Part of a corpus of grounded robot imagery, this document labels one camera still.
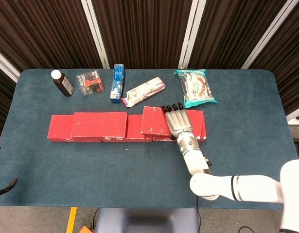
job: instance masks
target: bottle label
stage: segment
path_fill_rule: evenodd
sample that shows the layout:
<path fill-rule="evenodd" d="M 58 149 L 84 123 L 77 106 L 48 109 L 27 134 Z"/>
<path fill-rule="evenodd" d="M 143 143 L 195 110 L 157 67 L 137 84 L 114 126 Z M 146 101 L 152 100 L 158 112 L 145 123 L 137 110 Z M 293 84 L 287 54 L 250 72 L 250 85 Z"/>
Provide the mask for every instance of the bottle label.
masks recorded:
<path fill-rule="evenodd" d="M 68 81 L 68 79 L 66 77 L 64 77 L 64 79 L 62 81 L 62 85 L 66 88 L 68 93 L 72 94 L 73 86 L 71 85 L 71 83 Z"/>

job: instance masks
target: black cable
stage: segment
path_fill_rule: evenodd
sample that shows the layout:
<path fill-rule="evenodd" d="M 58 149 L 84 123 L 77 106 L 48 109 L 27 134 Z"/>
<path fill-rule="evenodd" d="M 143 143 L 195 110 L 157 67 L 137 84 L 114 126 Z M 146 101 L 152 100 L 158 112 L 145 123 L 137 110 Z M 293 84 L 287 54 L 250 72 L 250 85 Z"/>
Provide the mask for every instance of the black cable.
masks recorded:
<path fill-rule="evenodd" d="M 95 216 L 96 216 L 96 213 L 97 213 L 98 210 L 99 210 L 99 208 L 97 207 L 97 209 L 96 209 L 96 211 L 95 211 L 95 214 L 94 214 L 94 216 L 93 216 L 93 224 L 92 224 L 92 228 L 93 228 L 93 230 L 95 230 L 94 220 L 95 220 Z"/>
<path fill-rule="evenodd" d="M 202 218 L 201 218 L 201 215 L 199 213 L 199 205 L 198 205 L 198 196 L 196 195 L 196 209 L 197 209 L 197 213 L 199 215 L 199 219 L 200 219 L 200 222 L 199 222 L 199 228 L 198 228 L 198 233 L 200 233 L 200 228 L 201 228 L 201 221 L 202 221 Z"/>
<path fill-rule="evenodd" d="M 253 233 L 255 233 L 250 227 L 247 227 L 247 226 L 240 227 L 238 233 L 240 233 L 240 231 L 244 228 L 247 228 L 247 229 L 251 230 Z"/>

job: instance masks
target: toothpaste tube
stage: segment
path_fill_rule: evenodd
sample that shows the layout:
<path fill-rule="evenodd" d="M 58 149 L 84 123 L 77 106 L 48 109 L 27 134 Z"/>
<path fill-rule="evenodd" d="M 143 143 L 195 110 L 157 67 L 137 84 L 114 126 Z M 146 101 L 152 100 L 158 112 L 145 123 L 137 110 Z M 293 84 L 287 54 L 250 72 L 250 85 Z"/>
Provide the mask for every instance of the toothpaste tube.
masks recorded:
<path fill-rule="evenodd" d="M 164 89 L 165 84 L 159 77 L 156 77 L 127 91 L 126 98 L 121 98 L 121 100 L 129 108 Z"/>
<path fill-rule="evenodd" d="M 123 80 L 124 80 L 124 65 L 115 64 L 111 92 L 110 92 L 110 100 L 112 103 L 120 103 L 122 89 L 123 89 Z"/>

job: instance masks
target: brown bottle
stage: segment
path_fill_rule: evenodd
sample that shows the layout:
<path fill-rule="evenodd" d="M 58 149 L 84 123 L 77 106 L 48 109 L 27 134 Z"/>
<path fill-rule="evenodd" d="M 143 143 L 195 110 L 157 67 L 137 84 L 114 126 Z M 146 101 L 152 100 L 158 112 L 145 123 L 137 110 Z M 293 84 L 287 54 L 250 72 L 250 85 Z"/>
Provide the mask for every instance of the brown bottle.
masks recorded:
<path fill-rule="evenodd" d="M 73 86 L 69 82 L 65 74 L 61 73 L 59 70 L 55 69 L 51 72 L 53 82 L 60 89 L 64 96 L 71 96 L 73 93 Z"/>

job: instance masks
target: yellow tape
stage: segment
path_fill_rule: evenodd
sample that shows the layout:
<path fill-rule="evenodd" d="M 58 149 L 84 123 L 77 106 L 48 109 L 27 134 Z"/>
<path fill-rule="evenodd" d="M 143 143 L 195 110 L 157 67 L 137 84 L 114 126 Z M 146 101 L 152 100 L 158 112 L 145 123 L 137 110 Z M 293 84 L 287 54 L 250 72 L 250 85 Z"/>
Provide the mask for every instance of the yellow tape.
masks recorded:
<path fill-rule="evenodd" d="M 75 224 L 76 212 L 77 212 L 77 207 L 72 207 L 70 209 L 70 218 L 68 219 L 66 233 L 72 233 L 73 226 Z"/>

